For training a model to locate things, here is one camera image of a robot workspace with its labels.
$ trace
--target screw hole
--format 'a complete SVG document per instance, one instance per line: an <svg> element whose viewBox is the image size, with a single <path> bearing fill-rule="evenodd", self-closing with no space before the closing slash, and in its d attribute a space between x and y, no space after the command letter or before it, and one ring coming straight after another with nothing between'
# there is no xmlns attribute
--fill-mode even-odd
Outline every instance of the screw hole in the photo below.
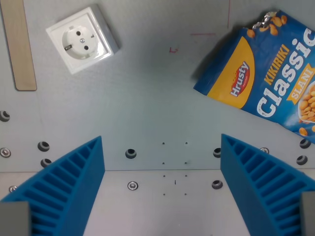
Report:
<svg viewBox="0 0 315 236"><path fill-rule="evenodd" d="M221 148L220 147L214 149L213 156L216 157L216 158L220 158L221 157Z"/></svg>
<svg viewBox="0 0 315 236"><path fill-rule="evenodd" d="M302 155L302 156L299 156L297 159L296 159L296 163L300 166L304 165L305 163L307 163L308 161L308 158L307 156L305 155Z"/></svg>
<svg viewBox="0 0 315 236"><path fill-rule="evenodd" d="M40 151L48 151L49 150L49 144L45 141L43 142L39 142L37 144L37 148L40 150Z"/></svg>
<svg viewBox="0 0 315 236"><path fill-rule="evenodd" d="M51 164L51 160L49 159L42 159L40 161L40 165L43 167L43 168L46 168L47 166L49 166Z"/></svg>
<svg viewBox="0 0 315 236"><path fill-rule="evenodd" d="M126 157L128 159L134 159L137 156L137 152L134 149L128 149L126 151Z"/></svg>
<svg viewBox="0 0 315 236"><path fill-rule="evenodd" d="M215 181L212 182L212 187L214 189L220 189L220 188L223 187L223 183L220 180L215 180Z"/></svg>
<svg viewBox="0 0 315 236"><path fill-rule="evenodd" d="M300 148L306 149L311 145L311 142L306 140L306 139L302 139L300 142Z"/></svg>
<svg viewBox="0 0 315 236"><path fill-rule="evenodd" d="M8 112L6 111L0 111L0 120L2 122L7 122L10 120L10 115Z"/></svg>

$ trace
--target snack bag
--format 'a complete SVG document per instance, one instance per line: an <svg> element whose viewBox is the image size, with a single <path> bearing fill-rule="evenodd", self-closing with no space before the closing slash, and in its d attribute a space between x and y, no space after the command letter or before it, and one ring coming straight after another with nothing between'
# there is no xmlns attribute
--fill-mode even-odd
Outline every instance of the snack bag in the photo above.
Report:
<svg viewBox="0 0 315 236"><path fill-rule="evenodd" d="M225 44L194 89L315 143L315 32L282 11Z"/></svg>

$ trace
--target red marking line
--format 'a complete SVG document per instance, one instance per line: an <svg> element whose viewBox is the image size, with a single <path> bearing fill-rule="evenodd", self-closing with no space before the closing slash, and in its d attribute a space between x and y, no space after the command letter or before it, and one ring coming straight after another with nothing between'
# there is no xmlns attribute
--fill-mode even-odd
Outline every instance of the red marking line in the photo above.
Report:
<svg viewBox="0 0 315 236"><path fill-rule="evenodd" d="M191 36L200 36L200 35L209 35L209 36L214 36L216 33L191 33Z"/></svg>

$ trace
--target orange banner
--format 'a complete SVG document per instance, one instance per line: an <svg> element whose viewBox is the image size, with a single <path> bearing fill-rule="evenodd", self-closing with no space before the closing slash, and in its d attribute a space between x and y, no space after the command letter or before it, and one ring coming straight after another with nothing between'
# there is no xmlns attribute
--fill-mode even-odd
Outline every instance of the orange banner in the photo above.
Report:
<svg viewBox="0 0 315 236"><path fill-rule="evenodd" d="M302 71L300 77L298 78L294 88L292 89L292 92L287 98L287 101L292 101L294 104L296 104L304 94L305 89L309 85L314 74L315 68L311 68L311 65L307 64L304 70Z"/></svg>

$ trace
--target ribbed blue part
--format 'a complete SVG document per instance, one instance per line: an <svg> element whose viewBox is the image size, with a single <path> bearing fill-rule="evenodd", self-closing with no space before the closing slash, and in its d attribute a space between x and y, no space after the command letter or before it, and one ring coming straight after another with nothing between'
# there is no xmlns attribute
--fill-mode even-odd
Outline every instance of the ribbed blue part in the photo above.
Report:
<svg viewBox="0 0 315 236"><path fill-rule="evenodd" d="M2 202L29 202L33 236L82 236L104 173L99 136L47 166Z"/></svg>
<svg viewBox="0 0 315 236"><path fill-rule="evenodd" d="M252 236L301 235L300 196L315 190L314 180L224 134L221 171Z"/></svg>

